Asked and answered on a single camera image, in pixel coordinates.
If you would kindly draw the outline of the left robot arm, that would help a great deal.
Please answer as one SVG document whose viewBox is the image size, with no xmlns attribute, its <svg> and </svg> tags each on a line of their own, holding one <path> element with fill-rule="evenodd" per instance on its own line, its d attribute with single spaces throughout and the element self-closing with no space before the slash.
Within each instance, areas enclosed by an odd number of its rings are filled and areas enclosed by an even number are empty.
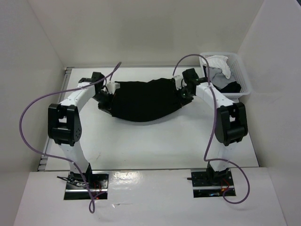
<svg viewBox="0 0 301 226">
<path fill-rule="evenodd" d="M 68 159 L 70 180 L 76 180 L 81 187 L 88 188 L 93 184 L 94 177 L 79 141 L 82 135 L 79 113 L 90 99 L 98 102 L 100 110 L 111 113 L 113 95 L 100 72 L 80 79 L 77 88 L 60 103 L 48 107 L 48 136 L 61 148 L 63 158 Z"/>
</svg>

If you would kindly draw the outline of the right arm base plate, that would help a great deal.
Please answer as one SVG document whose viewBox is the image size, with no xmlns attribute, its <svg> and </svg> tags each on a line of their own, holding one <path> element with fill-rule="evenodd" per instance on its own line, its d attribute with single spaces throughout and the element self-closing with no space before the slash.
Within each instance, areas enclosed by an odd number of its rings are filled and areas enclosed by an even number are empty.
<svg viewBox="0 0 301 226">
<path fill-rule="evenodd" d="M 231 171 L 214 180 L 209 179 L 205 170 L 192 171 L 187 180 L 192 183 L 194 198 L 222 197 L 224 191 L 225 196 L 236 196 Z"/>
</svg>

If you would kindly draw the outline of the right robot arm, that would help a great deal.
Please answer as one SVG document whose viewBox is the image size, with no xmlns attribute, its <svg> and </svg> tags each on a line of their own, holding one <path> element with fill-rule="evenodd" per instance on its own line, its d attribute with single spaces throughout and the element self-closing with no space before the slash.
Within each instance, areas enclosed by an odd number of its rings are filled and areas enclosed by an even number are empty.
<svg viewBox="0 0 301 226">
<path fill-rule="evenodd" d="M 246 108 L 225 97 L 207 78 L 200 78 L 191 68 L 182 73 L 183 87 L 192 96 L 199 97 L 214 111 L 213 132 L 205 150 L 206 180 L 211 185 L 221 183 L 229 173 L 231 154 L 237 143 L 248 133 Z"/>
</svg>

